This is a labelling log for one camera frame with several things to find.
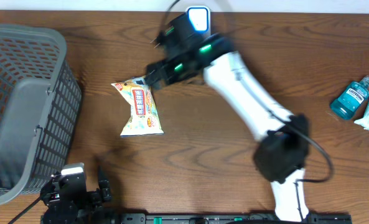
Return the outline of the yellow snack chip bag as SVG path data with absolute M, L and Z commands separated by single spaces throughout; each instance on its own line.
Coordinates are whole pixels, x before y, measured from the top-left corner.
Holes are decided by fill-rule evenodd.
M 145 76 L 137 77 L 111 84 L 131 107 L 131 116 L 120 134 L 121 137 L 164 134 L 151 88 L 144 78 Z

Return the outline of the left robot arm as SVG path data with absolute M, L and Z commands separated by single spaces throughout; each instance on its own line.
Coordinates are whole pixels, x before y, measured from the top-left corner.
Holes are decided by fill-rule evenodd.
M 118 223 L 114 211 L 103 206 L 112 201 L 110 182 L 98 168 L 98 188 L 86 189 L 84 164 L 66 165 L 40 191 L 40 199 L 48 207 L 41 217 L 44 224 Z

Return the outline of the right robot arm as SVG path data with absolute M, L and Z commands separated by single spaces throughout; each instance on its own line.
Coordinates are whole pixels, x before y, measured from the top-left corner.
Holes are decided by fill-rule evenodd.
M 309 152 L 307 119 L 293 115 L 262 87 L 227 37 L 204 37 L 186 13 L 163 19 L 154 43 L 166 57 L 147 66 L 145 82 L 171 85 L 202 73 L 258 141 L 254 164 L 271 184 L 278 219 L 304 221 L 309 213 L 301 183 Z

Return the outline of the blue Listerine mouthwash bottle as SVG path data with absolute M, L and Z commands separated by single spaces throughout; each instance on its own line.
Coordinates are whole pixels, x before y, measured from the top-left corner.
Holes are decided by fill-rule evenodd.
M 369 76 L 351 82 L 345 91 L 330 104 L 330 109 L 340 118 L 350 120 L 357 109 L 369 98 Z

